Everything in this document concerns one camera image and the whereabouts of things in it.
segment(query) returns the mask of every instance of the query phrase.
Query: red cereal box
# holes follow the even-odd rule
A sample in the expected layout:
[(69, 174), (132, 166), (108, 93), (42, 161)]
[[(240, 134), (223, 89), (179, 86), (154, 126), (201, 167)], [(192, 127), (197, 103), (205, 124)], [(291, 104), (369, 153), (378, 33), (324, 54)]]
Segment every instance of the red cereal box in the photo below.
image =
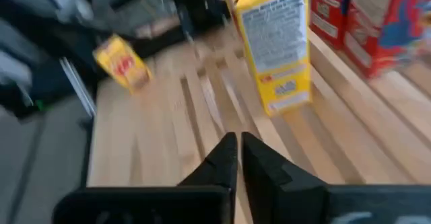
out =
[(426, 49), (429, 1), (351, 0), (344, 46), (366, 77), (409, 63)]
[(341, 48), (348, 6), (349, 0), (311, 0), (311, 30)]

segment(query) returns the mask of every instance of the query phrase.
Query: cereal box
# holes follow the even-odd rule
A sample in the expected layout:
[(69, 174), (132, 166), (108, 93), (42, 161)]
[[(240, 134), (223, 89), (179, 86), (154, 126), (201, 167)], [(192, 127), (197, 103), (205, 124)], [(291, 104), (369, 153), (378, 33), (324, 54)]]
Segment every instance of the cereal box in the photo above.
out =
[(336, 49), (343, 45), (349, 0), (311, 0), (310, 29)]
[(409, 63), (425, 49), (429, 0), (351, 0), (345, 51), (367, 77)]
[(310, 101), (308, 0), (226, 0), (268, 115)]
[(114, 35), (94, 51), (99, 65), (131, 92), (145, 85), (152, 74), (133, 49)]

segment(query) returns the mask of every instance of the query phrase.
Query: small yellow box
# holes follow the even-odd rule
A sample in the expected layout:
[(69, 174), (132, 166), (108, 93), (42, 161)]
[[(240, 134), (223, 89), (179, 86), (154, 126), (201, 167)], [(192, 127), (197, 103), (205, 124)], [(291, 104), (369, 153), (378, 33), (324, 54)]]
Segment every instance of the small yellow box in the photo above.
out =
[(153, 77), (145, 63), (120, 36), (109, 38), (93, 55), (99, 65), (130, 92), (140, 89)]
[(308, 0), (226, 0), (270, 116), (311, 101)]

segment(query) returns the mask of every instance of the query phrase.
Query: cardboard box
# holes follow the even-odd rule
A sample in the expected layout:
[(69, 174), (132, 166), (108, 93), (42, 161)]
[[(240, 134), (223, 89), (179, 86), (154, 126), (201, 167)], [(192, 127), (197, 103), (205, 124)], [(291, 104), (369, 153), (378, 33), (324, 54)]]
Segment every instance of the cardboard box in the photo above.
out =
[(349, 0), (311, 0), (311, 30), (336, 49), (343, 46), (348, 7)]
[(351, 0), (345, 51), (366, 77), (409, 63), (424, 50), (427, 1)]
[(109, 38), (93, 54), (98, 64), (130, 92), (140, 89), (153, 77), (135, 51), (117, 35)]
[(309, 102), (308, 0), (226, 2), (266, 113)]

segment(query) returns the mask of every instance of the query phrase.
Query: yellow box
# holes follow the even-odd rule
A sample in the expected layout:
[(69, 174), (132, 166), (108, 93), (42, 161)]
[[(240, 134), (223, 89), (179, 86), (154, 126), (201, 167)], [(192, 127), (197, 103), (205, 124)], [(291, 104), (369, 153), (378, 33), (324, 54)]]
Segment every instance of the yellow box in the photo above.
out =
[(153, 77), (135, 51), (117, 35), (109, 38), (93, 55), (106, 72), (131, 92), (140, 89)]
[(311, 101), (308, 0), (226, 0), (270, 116)]

